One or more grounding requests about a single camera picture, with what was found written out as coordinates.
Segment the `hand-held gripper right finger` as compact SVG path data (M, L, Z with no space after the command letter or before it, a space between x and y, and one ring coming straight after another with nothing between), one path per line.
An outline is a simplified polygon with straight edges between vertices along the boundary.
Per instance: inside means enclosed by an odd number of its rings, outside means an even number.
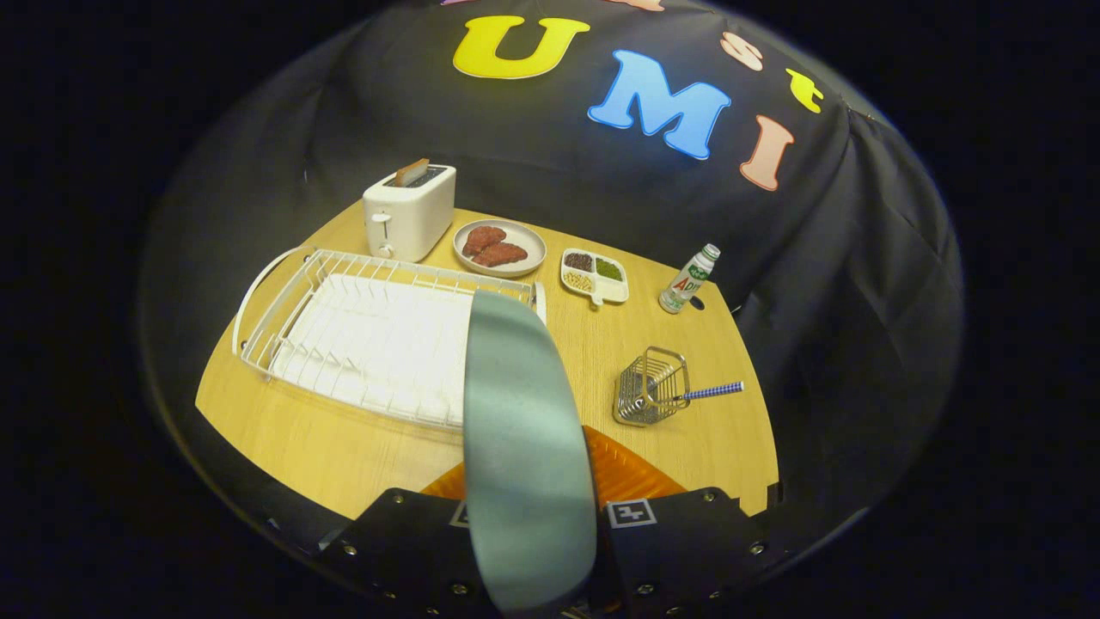
M684 489L590 425L597 546L590 618L730 618L730 604L792 556L765 513L716 487Z

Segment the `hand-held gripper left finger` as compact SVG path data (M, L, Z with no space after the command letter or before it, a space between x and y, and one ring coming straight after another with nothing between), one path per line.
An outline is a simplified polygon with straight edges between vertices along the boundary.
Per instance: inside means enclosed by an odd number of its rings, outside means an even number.
M369 616L499 616L480 576L464 467L421 491L391 488L323 549L322 566L366 596Z

